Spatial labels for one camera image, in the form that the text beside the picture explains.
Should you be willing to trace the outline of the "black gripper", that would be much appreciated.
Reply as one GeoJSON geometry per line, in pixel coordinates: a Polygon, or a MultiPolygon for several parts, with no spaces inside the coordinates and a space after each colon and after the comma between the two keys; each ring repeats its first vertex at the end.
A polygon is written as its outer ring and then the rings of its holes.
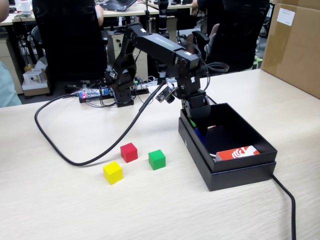
{"type": "Polygon", "coordinates": [[[201,135],[205,135],[211,117],[211,105],[207,94],[198,90],[190,95],[184,95],[182,108],[184,114],[193,128],[197,128],[201,135]]]}

